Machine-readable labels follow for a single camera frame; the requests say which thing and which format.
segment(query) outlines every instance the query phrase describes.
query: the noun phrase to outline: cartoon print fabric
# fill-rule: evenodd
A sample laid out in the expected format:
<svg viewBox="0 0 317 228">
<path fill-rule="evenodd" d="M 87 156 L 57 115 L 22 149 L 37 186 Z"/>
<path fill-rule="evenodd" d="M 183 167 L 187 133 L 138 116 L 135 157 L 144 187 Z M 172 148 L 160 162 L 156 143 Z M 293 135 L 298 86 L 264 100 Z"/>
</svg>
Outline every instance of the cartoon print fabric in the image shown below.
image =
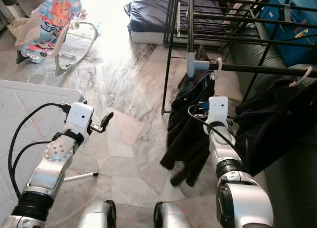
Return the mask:
<svg viewBox="0 0 317 228">
<path fill-rule="evenodd" d="M 18 47 L 32 56 L 46 57 L 54 49 L 54 44 L 63 28 L 81 11 L 80 0 L 46 0 L 41 4 L 41 36 L 33 42 Z"/>
</svg>

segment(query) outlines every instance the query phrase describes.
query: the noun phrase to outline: black cable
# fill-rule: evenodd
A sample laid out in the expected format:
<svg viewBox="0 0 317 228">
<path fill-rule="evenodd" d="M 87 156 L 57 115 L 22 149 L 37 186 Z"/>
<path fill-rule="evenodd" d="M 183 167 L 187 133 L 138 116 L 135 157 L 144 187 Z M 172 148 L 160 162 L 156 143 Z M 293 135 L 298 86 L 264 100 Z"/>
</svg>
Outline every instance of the black cable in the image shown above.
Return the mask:
<svg viewBox="0 0 317 228">
<path fill-rule="evenodd" d="M 216 134 L 218 134 L 226 143 L 228 143 L 228 145 L 230 145 L 232 147 L 232 149 L 235 150 L 234 145 L 223 135 L 221 134 L 219 131 L 217 131 L 213 126 L 209 125 L 208 123 L 206 123 L 205 121 L 201 120 L 200 118 L 195 117 L 191 112 L 190 109 L 193 107 L 197 107 L 198 104 L 192 105 L 187 109 L 187 113 L 189 114 L 189 116 L 191 116 L 193 119 L 195 119 L 198 122 L 201 122 L 202 124 L 204 124 L 206 127 L 208 127 L 210 130 L 214 131 Z"/>
<path fill-rule="evenodd" d="M 13 169 L 12 169 L 12 153 L 13 153 L 14 143 L 15 143 L 16 137 L 18 136 L 18 133 L 19 133 L 21 127 L 23 126 L 23 124 L 29 118 L 31 118 L 36 112 L 38 112 L 39 110 L 41 110 L 42 108 L 44 108 L 46 106 L 56 106 L 56 107 L 59 107 L 59 108 L 63 107 L 63 105 L 57 104 L 57 103 L 46 103 L 46 104 L 41 105 L 40 107 L 35 109 L 32 113 L 30 113 L 25 119 L 23 119 L 23 121 L 20 123 L 20 125 L 15 130 L 15 133 L 14 133 L 12 141 L 11 141 L 11 145 L 10 145 L 10 149 L 9 149 L 9 155 L 8 155 L 8 169 L 9 169 L 9 175 L 10 175 L 10 179 L 11 179 L 14 191 L 15 191 L 16 196 L 18 198 L 21 196 L 21 193 L 20 193 L 19 188 L 18 188 L 18 186 L 16 184 L 15 178 L 13 177 Z"/>
<path fill-rule="evenodd" d="M 22 156 L 22 154 L 31 146 L 33 145 L 38 145 L 38 144 L 48 144 L 48 143 L 51 143 L 52 141 L 38 141 L 38 142 L 34 142 L 34 143 L 31 143 L 31 144 L 28 144 L 26 147 L 24 147 L 20 152 L 19 154 L 16 156 L 15 160 L 14 160 L 14 163 L 13 163 L 13 167 L 12 167 L 12 170 L 13 170 L 13 178 L 15 180 L 15 169 L 16 169 L 16 166 L 19 162 L 19 159 L 20 157 Z"/>
</svg>

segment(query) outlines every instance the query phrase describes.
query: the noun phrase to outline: cartoon bear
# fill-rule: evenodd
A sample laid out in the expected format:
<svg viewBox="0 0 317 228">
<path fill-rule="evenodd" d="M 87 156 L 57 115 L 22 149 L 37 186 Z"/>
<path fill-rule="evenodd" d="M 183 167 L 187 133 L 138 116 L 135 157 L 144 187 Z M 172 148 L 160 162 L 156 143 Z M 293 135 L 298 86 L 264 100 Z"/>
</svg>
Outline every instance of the cartoon bear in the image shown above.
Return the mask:
<svg viewBox="0 0 317 228">
<path fill-rule="evenodd" d="M 52 24 L 64 27 L 67 24 L 71 5 L 67 0 L 56 0 L 50 13 L 53 14 Z"/>
</svg>

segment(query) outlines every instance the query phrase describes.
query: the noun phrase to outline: white hanger hook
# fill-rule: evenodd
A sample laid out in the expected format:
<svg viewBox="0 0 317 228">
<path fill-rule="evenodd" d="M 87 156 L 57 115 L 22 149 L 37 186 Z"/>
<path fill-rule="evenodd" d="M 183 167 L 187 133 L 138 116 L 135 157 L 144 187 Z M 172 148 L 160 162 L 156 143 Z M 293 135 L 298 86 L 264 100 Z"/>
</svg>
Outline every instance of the white hanger hook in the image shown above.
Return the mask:
<svg viewBox="0 0 317 228">
<path fill-rule="evenodd" d="M 221 69 L 222 69 L 222 59 L 220 57 L 217 57 L 216 58 L 216 62 L 218 63 L 218 73 L 217 73 L 217 76 L 214 75 L 214 72 L 211 73 L 211 79 L 212 80 L 216 80 L 218 79 L 218 77 L 220 76 L 221 74 Z"/>
<path fill-rule="evenodd" d="M 306 79 L 306 78 L 308 77 L 308 75 L 309 75 L 312 71 L 313 71 L 313 68 L 312 68 L 311 66 L 306 67 L 306 73 L 305 73 L 305 75 L 304 75 L 302 78 L 300 78 L 298 81 L 295 81 L 295 82 L 293 82 L 293 83 L 290 83 L 289 86 L 290 86 L 290 87 L 294 87 L 294 86 L 299 85 L 301 82 L 304 81 L 304 79 Z"/>
</svg>

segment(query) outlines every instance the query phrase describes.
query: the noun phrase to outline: mattress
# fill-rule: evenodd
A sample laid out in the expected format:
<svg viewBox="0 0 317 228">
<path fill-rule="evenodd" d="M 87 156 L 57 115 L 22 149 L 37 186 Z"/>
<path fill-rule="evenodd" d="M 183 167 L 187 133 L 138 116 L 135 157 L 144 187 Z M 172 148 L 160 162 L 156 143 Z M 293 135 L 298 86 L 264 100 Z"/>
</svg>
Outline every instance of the mattress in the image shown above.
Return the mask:
<svg viewBox="0 0 317 228">
<path fill-rule="evenodd" d="M 181 22 L 185 20 L 187 11 L 187 0 L 179 0 L 181 4 Z M 203 6 L 219 6 L 218 2 L 210 0 L 194 0 L 194 5 Z M 168 0 L 134 0 L 131 3 L 130 12 L 130 28 L 133 32 L 165 32 L 165 20 L 167 12 Z M 195 7 L 194 11 L 208 11 L 213 13 L 221 13 L 220 9 L 210 9 L 206 7 Z M 204 20 L 195 19 L 195 27 L 202 28 L 201 22 L 222 24 L 221 20 Z M 212 30 L 223 31 L 219 26 L 204 27 Z"/>
<path fill-rule="evenodd" d="M 134 32 L 130 31 L 132 41 L 138 44 L 156 44 L 163 45 L 164 33 L 159 32 Z M 186 38 L 174 38 L 174 43 L 187 44 Z M 204 44 L 207 46 L 220 47 L 217 41 L 195 40 L 195 44 Z"/>
</svg>

